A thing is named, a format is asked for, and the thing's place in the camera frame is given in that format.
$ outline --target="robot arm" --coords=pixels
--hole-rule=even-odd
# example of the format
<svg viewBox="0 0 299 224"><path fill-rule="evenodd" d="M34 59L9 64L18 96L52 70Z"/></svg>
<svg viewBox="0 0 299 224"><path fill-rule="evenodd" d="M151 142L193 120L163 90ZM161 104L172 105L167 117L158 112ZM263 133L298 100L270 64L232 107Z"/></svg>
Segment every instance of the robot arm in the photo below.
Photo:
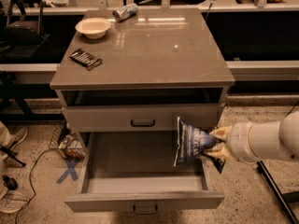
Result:
<svg viewBox="0 0 299 224"><path fill-rule="evenodd" d="M281 122L237 123L219 128L211 135L223 141L221 149L206 153L214 158L299 161L299 112L291 113Z"/></svg>

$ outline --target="concrete floor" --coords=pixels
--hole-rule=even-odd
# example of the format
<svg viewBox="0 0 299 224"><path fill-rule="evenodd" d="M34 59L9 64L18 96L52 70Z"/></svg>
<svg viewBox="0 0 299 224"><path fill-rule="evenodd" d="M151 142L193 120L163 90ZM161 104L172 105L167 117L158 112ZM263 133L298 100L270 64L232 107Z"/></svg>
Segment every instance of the concrete floor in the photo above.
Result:
<svg viewBox="0 0 299 224"><path fill-rule="evenodd" d="M282 120L298 101L299 97L230 97L227 101L219 126L238 121L277 121ZM18 191L29 197L34 195L29 175L37 158L49 149L50 140L57 135L57 121L9 122L8 128L14 132L20 126L29 130L27 139L16 148L18 158L27 163L20 167L8 158L5 174L14 177L19 183ZM285 161L264 161L283 193L299 190L299 163ZM76 167L79 175L82 163ZM256 164L249 165L230 161L225 164L220 175L212 162L207 162L212 190L224 193L224 201L213 210L160 211L156 215L139 216L126 212L105 212L93 214L74 214L64 203L64 198L77 192L78 180L71 175L58 184L67 166L65 160L55 151L44 153L31 173L36 196L27 207L17 214L0 214L3 224L101 224L101 223L290 223L267 186L264 178L257 173ZM299 203L292 204L294 213L299 216Z"/></svg>

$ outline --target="sneaker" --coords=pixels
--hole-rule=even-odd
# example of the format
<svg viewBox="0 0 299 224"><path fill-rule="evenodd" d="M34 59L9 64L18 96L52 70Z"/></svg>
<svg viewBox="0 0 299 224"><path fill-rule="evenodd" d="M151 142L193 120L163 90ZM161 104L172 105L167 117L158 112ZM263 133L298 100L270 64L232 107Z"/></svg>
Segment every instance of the sneaker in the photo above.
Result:
<svg viewBox="0 0 299 224"><path fill-rule="evenodd" d="M27 137L27 134L28 134L27 128L20 128L18 131L16 131L16 133L14 133L15 142L13 142L10 147L6 147L6 148L13 150L16 146L18 146L22 141L25 140L25 138ZM2 159L3 160L7 159L8 154L6 154L4 152L1 152L1 153L2 153Z"/></svg>
<svg viewBox="0 0 299 224"><path fill-rule="evenodd" d="M15 213L28 203L29 199L15 190L8 190L0 200L0 212Z"/></svg>

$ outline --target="silver can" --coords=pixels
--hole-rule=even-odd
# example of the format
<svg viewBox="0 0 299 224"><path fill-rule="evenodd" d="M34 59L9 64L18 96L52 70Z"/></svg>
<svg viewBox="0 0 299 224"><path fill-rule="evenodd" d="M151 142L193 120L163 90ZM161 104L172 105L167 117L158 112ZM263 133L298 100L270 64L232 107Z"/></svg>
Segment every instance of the silver can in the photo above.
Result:
<svg viewBox="0 0 299 224"><path fill-rule="evenodd" d="M135 3L120 7L112 12L116 21L124 21L134 16L138 11L138 6Z"/></svg>

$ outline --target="white bowl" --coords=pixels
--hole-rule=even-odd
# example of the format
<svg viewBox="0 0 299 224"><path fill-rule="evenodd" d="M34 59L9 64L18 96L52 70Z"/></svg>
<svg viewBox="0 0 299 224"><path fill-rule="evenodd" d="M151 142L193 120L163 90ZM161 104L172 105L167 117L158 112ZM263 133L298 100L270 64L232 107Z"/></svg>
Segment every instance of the white bowl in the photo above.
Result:
<svg viewBox="0 0 299 224"><path fill-rule="evenodd" d="M85 34L90 39L98 39L106 34L111 26L111 22L102 18L90 18L79 22L76 25L76 30L81 34Z"/></svg>

